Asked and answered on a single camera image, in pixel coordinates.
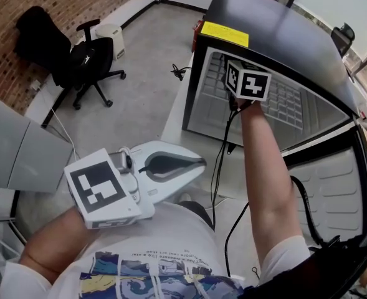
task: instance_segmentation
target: concrete floor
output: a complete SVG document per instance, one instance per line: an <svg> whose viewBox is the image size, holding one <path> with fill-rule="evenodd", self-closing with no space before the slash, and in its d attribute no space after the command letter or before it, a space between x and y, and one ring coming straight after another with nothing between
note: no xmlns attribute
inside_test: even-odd
<svg viewBox="0 0 367 299"><path fill-rule="evenodd" d="M80 157L100 148L112 152L121 146L132 147L161 136L181 84L170 72L172 63L179 68L188 64L192 54L192 26L202 16L199 12L160 4L123 31L126 54L113 63L112 69L124 69L127 78L109 78L99 83L106 97L113 100L113 106L105 108L98 93L91 88L81 101L80 111L72 108L75 92L57 110ZM61 131L55 118L51 125ZM204 207L211 206L209 192L192 187L188 192ZM73 204L65 178L55 194L21 192L17 226L28 237ZM230 199L216 209L216 239L222 264L226 236L244 205L245 202ZM249 211L229 242L229 262L232 274L245 277L246 285L257 284L251 271L254 266L259 271L259 264Z"/></svg>

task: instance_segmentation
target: red object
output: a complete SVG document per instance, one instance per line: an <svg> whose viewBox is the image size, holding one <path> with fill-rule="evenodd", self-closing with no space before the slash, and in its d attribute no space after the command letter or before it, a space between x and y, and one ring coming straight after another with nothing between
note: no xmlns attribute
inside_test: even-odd
<svg viewBox="0 0 367 299"><path fill-rule="evenodd" d="M197 36L201 32L203 25L204 25L204 20L198 20L196 25L193 27L194 37L193 37L193 44L191 46L191 52L194 52L196 50Z"/></svg>

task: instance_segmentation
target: mini fridge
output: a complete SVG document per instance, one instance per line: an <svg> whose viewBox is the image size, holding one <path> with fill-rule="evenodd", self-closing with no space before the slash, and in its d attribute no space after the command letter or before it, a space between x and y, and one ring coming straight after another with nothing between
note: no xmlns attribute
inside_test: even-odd
<svg viewBox="0 0 367 299"><path fill-rule="evenodd" d="M248 34L248 46L198 35L182 129L222 140L229 117L227 59L272 74L262 109L292 175L305 186L324 240L367 236L367 154L355 86L331 37L273 0L212 0L204 17ZM242 146L241 121L228 142ZM298 212L309 235L298 193Z"/></svg>

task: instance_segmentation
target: power cord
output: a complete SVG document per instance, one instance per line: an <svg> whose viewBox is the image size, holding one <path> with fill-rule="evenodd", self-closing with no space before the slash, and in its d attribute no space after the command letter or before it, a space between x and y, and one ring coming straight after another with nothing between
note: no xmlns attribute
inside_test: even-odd
<svg viewBox="0 0 367 299"><path fill-rule="evenodd" d="M218 207L219 205L221 205L223 202L226 202L228 199L230 199L229 197L226 197L225 199L221 200L220 202L218 202L216 205L215 205L215 208ZM208 207L206 208L206 211L210 211L212 209L212 206L211 207Z"/></svg>
<svg viewBox="0 0 367 299"><path fill-rule="evenodd" d="M257 267L252 267L251 268L251 271L254 272L255 273L255 276L257 276L258 280L260 280L259 275L258 275L258 269L257 269Z"/></svg>
<svg viewBox="0 0 367 299"><path fill-rule="evenodd" d="M358 290L352 289L348 291L351 295L358 296L358 298L367 299L367 295L361 294Z"/></svg>
<svg viewBox="0 0 367 299"><path fill-rule="evenodd" d="M226 241L225 241L225 262L226 262L226 271L227 271L227 276L230 277L231 276L231 270L229 268L229 258L227 256L227 244L229 243L229 239L234 231L234 229L236 228L236 226L238 225L238 223L240 222L241 217L243 217L245 211L248 208L248 203L244 206L243 210L241 211L239 217L236 219L236 221L234 222L234 225L229 233L229 235L227 235L226 237Z"/></svg>
<svg viewBox="0 0 367 299"><path fill-rule="evenodd" d="M253 100L248 100L248 101L244 102L244 104L242 104L240 107L237 107L237 108L234 105L231 105L231 113L230 113L229 119L226 123L224 139L223 139L223 142L222 142L221 149L219 150L219 153L216 156L214 171L212 172L212 178L211 178L210 194L211 194L211 204L212 204L212 228L214 230L216 228L215 201L216 201L216 196L217 196L217 192L218 192L218 189L219 189L219 181L221 179L221 170L222 170L222 164L223 164L223 159L224 159L224 155L225 155L225 149L226 149L226 146L227 146L227 136L229 134L229 129L231 127L233 119L242 110L245 110L246 108L249 108L254 102L255 101L253 101ZM218 168L217 168L217 172L216 172L215 188L212 189L212 184L214 182L215 170L216 170L217 165L218 165Z"/></svg>
<svg viewBox="0 0 367 299"><path fill-rule="evenodd" d="M171 73L174 73L175 77L180 79L180 81L183 80L186 70L189 70L189 69L191 70L191 67L184 67L182 69L178 69L178 67L175 64L172 64L172 68L173 70L171 71Z"/></svg>
<svg viewBox="0 0 367 299"><path fill-rule="evenodd" d="M298 178L294 176L290 176L290 177L291 177L292 182L298 187L298 190L301 194L303 205L305 207L305 215L307 217L307 224L308 224L310 235L313 241L317 245L324 247L326 245L326 242L322 239L322 237L320 237L320 234L316 230L315 223L313 222L312 214L310 212L308 194L305 189L305 186L302 184L302 182Z"/></svg>
<svg viewBox="0 0 367 299"><path fill-rule="evenodd" d="M40 87L40 88L39 88L39 93L41 93L42 98L43 98L43 100L44 100L44 102L45 102L45 105L46 105L48 108L50 108L50 110L53 112L53 114L54 114L54 116L56 117L57 121L59 122L60 126L61 126L61 127L62 127L62 129L64 130L64 133L65 133L65 134L67 135L67 137L69 138L70 143L71 143L71 145L72 145L72 150L73 150L73 152L74 152L74 159L75 159L75 161L77 161L77 152L76 152L76 150L75 150L74 142L72 141L72 139L71 139L70 135L68 134L67 130L65 129L65 127L64 127L64 125L63 125L63 123L60 121L60 118L57 116L56 112L53 110L53 108L52 108L52 107L48 106L48 104L47 104L47 102L46 102L46 99L45 99L45 96L44 96L44 94L42 93L42 91L43 91L43 89Z"/></svg>

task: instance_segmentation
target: black cable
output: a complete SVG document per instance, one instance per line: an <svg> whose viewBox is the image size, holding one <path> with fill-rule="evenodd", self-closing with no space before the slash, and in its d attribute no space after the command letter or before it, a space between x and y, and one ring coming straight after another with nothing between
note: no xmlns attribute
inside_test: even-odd
<svg viewBox="0 0 367 299"><path fill-rule="evenodd" d="M227 276L230 277L231 276L231 270L229 268L229 259L228 259L228 256L227 256L227 243L229 242L229 238L231 237L232 233L233 233L233 230L236 228L237 224L239 223L241 217L243 217L245 211L247 210L247 207L248 207L248 203L244 206L243 210L241 211L241 214L240 216L236 219L229 235L227 235L227 238L226 238L226 241L225 241L225 261L226 261L226 271L227 271Z"/></svg>
<svg viewBox="0 0 367 299"><path fill-rule="evenodd" d="M255 101L253 101L253 100L248 100L248 101L244 102L244 104L242 104L240 107L237 107L237 108L235 107L234 109L231 107L231 113L230 113L229 119L226 123L225 135L224 135L224 138L223 138L221 149L219 150L219 153L218 153L218 155L216 157L216 160L215 160L214 171L212 172L212 178L211 178L212 225L213 225L214 231L215 231L215 228L216 228L215 201L216 201L216 196L217 196L217 192L218 192L218 189L219 189L219 180L221 178L221 170L222 170L222 164L223 164L223 159L224 159L224 153L225 153L225 149L226 149L226 145L227 145L227 136L229 134L229 129L230 129L232 121L236 117L236 115L238 115L242 110L245 110L246 108L249 108L254 102ZM220 156L220 160L219 160L219 166L217 168L217 173L216 173L216 183L215 183L214 192L212 193L212 184L214 182L215 170L216 170L216 166L218 164L219 156Z"/></svg>
<svg viewBox="0 0 367 299"><path fill-rule="evenodd" d="M186 70L189 70L189 69L191 70L191 67L184 67L184 68L178 69L178 67L175 64L172 64L172 68L173 70L171 71L171 73L174 73L175 77L180 79L180 81L183 80Z"/></svg>
<svg viewBox="0 0 367 299"><path fill-rule="evenodd" d="M301 183L301 181L298 178L296 178L294 176L290 176L290 177L291 177L292 182L298 187L298 190L301 194L303 205L305 207L305 215L307 217L307 224L308 224L310 235L311 235L313 241L317 245L321 245L323 247L326 243L320 237L318 231L316 230L315 223L313 222L313 218L312 218L312 215L311 215L311 212L310 212L310 206L309 206L307 191L306 191L304 185Z"/></svg>
<svg viewBox="0 0 367 299"><path fill-rule="evenodd" d="M358 296L359 298L362 298L362 299L367 299L367 295L362 295L358 290L356 289L351 289L348 291L351 295L355 295L355 296Z"/></svg>
<svg viewBox="0 0 367 299"><path fill-rule="evenodd" d="M258 280L260 280L259 275L258 275L258 269L257 269L257 267L252 267L251 268L251 271L254 272L255 275L257 276Z"/></svg>

